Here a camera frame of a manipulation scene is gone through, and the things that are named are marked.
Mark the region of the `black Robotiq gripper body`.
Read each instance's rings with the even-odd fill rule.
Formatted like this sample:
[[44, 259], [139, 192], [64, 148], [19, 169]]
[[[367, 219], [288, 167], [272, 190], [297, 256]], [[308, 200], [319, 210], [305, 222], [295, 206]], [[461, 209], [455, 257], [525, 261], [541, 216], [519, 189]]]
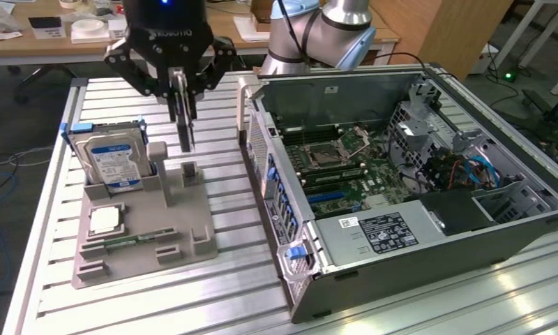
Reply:
[[201, 71], [213, 31], [204, 1], [123, 1], [131, 58], [158, 78], [168, 69], [173, 97], [189, 99], [188, 77]]

